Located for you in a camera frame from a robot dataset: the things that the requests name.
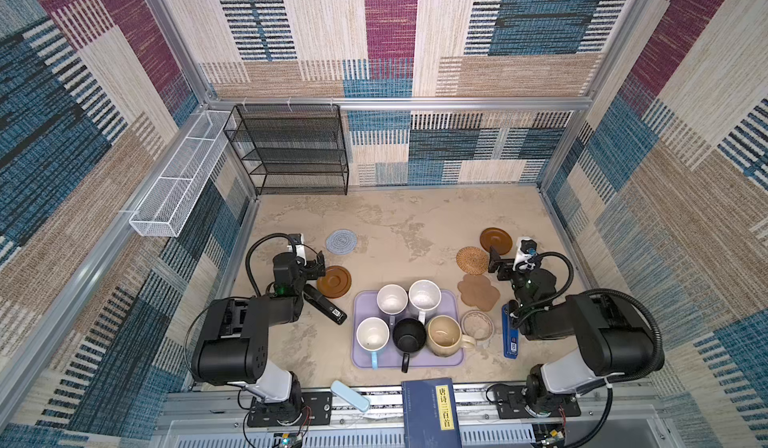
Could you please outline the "white mug blue handle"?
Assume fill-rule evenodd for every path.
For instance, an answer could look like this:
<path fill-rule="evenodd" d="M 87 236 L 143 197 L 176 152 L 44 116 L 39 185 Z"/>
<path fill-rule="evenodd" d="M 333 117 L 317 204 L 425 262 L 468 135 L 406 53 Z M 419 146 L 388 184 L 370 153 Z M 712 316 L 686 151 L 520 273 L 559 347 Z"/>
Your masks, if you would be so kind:
<path fill-rule="evenodd" d="M 387 322 L 378 317 L 364 319 L 356 329 L 358 345 L 367 351 L 371 359 L 371 367 L 378 368 L 378 354 L 390 339 L 390 328 Z"/>

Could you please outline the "brown flower-shaped coaster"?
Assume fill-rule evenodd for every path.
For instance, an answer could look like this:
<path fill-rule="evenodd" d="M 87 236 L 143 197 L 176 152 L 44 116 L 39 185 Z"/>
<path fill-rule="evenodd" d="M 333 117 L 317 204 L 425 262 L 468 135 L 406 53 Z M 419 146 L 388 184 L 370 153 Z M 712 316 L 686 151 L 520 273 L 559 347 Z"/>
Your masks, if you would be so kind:
<path fill-rule="evenodd" d="M 499 290 L 482 275 L 466 274 L 457 284 L 457 289 L 465 305 L 482 312 L 491 311 L 500 299 Z"/>

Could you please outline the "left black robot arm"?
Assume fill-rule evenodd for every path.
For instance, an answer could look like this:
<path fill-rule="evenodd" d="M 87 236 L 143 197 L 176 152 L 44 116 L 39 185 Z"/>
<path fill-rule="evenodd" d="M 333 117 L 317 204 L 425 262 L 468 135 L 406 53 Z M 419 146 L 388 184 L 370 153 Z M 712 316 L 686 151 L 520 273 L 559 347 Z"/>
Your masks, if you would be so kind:
<path fill-rule="evenodd" d="M 273 257 L 274 281 L 260 289 L 251 257 L 265 242 L 283 239 L 288 249 Z M 244 266 L 254 290 L 250 298 L 216 299 L 205 317 L 189 368 L 195 381 L 233 386 L 253 396 L 245 422 L 251 426 L 308 424 L 311 406 L 304 400 L 298 377 L 269 357 L 269 331 L 299 320 L 305 288 L 325 274 L 324 257 L 308 260 L 301 234 L 272 233 L 257 240 L 245 255 Z"/>

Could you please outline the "dark brown round coaster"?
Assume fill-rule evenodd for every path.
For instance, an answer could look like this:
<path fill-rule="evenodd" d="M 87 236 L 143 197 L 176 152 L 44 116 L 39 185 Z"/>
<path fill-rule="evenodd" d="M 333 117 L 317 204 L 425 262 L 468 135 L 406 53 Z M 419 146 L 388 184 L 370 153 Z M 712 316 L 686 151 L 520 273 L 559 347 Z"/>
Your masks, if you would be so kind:
<path fill-rule="evenodd" d="M 494 248 L 500 255 L 507 254 L 513 247 L 511 236 L 505 230 L 497 227 L 484 229 L 479 240 L 485 251 L 491 252 L 491 249 Z"/>

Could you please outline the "woven rattan round coaster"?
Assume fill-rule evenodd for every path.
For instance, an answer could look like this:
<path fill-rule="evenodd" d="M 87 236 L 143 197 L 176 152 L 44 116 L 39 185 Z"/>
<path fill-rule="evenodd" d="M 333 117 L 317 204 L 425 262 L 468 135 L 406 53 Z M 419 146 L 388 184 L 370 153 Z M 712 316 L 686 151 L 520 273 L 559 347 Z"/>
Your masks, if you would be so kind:
<path fill-rule="evenodd" d="M 456 254 L 456 264 L 466 274 L 483 275 L 488 269 L 489 254 L 482 248 L 463 247 Z"/>

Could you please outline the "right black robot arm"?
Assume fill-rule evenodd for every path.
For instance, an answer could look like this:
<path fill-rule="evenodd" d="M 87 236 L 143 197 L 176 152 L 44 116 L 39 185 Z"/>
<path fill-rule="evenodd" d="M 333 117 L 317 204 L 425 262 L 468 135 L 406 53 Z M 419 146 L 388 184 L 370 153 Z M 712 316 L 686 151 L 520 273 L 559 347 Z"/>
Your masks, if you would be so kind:
<path fill-rule="evenodd" d="M 577 416 L 578 396 L 663 367 L 662 333 L 648 308 L 612 289 L 569 294 L 571 261 L 559 252 L 538 251 L 530 239 L 523 245 L 513 259 L 489 252 L 489 272 L 513 290 L 504 317 L 508 330 L 529 341 L 572 337 L 577 347 L 534 366 L 521 385 L 493 386 L 500 417 Z"/>

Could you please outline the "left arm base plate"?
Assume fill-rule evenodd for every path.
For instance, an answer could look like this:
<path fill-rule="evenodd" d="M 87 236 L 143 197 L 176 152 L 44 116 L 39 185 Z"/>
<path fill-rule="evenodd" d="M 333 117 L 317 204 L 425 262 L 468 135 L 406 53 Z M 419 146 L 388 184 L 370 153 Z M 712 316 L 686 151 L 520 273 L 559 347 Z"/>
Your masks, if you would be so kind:
<path fill-rule="evenodd" d="M 330 391 L 291 395 L 278 403 L 264 403 L 254 397 L 245 424 L 248 428 L 326 426 L 330 424 L 331 409 Z"/>

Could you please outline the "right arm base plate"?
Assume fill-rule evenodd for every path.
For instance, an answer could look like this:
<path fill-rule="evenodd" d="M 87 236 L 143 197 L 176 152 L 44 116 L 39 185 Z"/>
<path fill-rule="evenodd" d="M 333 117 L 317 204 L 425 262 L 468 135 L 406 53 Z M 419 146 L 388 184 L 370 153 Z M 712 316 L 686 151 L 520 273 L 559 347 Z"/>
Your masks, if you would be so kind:
<path fill-rule="evenodd" d="M 486 389 L 486 398 L 497 409 L 500 419 L 575 418 L 582 414 L 574 395 L 527 395 L 523 385 L 493 384 Z"/>

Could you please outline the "grey-blue woven round coaster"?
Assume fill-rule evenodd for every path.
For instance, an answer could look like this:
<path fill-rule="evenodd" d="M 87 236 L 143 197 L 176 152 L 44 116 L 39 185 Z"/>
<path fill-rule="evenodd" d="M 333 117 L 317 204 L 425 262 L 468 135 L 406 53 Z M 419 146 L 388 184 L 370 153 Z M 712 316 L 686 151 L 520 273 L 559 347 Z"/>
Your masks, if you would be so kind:
<path fill-rule="evenodd" d="M 355 250 L 357 242 L 357 235 L 353 231 L 339 229 L 328 236 L 325 246 L 332 254 L 347 255 Z"/>

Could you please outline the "white ceramic mug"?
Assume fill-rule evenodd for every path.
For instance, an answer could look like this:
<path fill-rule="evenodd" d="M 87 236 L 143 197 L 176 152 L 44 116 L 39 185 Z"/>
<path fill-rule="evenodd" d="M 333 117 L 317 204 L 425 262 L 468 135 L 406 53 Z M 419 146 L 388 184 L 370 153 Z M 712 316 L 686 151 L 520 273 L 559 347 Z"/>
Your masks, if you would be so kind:
<path fill-rule="evenodd" d="M 438 285 L 430 280 L 415 281 L 408 290 L 409 313 L 423 325 L 436 313 L 442 292 Z"/>

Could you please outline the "white mug purple outside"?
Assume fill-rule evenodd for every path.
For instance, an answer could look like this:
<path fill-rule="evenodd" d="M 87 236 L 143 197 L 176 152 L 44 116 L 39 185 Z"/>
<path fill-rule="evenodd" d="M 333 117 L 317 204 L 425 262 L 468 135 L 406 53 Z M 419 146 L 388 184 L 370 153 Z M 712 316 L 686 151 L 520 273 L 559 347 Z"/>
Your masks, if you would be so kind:
<path fill-rule="evenodd" d="M 398 318 L 408 307 L 408 303 L 406 290 L 397 284 L 383 286 L 376 296 L 377 307 L 390 328 L 395 326 Z"/>

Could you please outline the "brown wooden round coaster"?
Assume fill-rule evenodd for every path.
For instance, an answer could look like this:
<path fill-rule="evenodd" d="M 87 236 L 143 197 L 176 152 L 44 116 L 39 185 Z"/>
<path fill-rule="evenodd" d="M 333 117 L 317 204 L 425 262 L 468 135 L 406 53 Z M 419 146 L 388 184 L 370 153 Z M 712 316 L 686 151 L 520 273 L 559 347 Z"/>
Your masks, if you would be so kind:
<path fill-rule="evenodd" d="M 344 296 L 351 288 L 352 278 L 349 271 L 339 265 L 329 266 L 325 275 L 316 281 L 316 288 L 326 298 L 336 299 Z"/>

